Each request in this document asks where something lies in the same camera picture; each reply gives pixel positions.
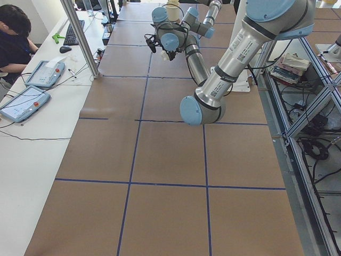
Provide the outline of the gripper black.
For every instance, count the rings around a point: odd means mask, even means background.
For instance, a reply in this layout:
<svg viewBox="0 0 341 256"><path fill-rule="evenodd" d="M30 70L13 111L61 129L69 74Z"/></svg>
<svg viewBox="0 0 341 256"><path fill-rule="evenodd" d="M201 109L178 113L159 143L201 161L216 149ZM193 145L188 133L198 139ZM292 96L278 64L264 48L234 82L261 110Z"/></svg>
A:
<svg viewBox="0 0 341 256"><path fill-rule="evenodd" d="M172 61L175 59L176 51L166 51L167 60Z"/></svg>

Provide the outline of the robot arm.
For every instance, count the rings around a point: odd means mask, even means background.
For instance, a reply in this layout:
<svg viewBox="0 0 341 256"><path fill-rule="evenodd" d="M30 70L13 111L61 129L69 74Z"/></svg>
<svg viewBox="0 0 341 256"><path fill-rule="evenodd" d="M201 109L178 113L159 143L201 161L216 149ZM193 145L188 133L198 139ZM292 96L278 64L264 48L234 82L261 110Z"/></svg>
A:
<svg viewBox="0 0 341 256"><path fill-rule="evenodd" d="M314 26L315 1L247 1L242 27L204 84L183 98L180 114L189 125L219 121L223 95L237 81L264 43L309 35Z"/></svg>
<svg viewBox="0 0 341 256"><path fill-rule="evenodd" d="M211 38L214 34L216 17L223 5L222 1L199 1L207 5L208 11L202 22L198 20L199 12L194 7L188 8L186 12L172 3L153 9L152 27L154 34L145 34L144 39L152 53L156 48L162 48L164 60L172 61L178 53L184 53L191 78L197 86L203 86L209 76L204 58L199 47L199 38ZM181 21L177 22L171 14L174 11L183 12Z"/></svg>

